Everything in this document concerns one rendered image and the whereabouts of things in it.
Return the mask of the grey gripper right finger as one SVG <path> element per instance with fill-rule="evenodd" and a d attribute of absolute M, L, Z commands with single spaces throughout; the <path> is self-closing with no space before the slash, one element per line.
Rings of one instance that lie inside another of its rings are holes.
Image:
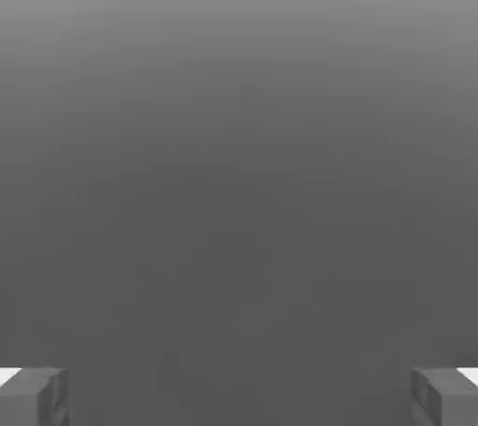
<path fill-rule="evenodd" d="M 478 367 L 414 368 L 413 426 L 478 426 Z"/>

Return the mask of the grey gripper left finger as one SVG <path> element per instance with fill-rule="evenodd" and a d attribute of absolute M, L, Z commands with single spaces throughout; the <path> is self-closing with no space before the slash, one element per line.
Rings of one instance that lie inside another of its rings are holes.
<path fill-rule="evenodd" d="M 0 367 L 0 426 L 70 426 L 68 370 Z"/>

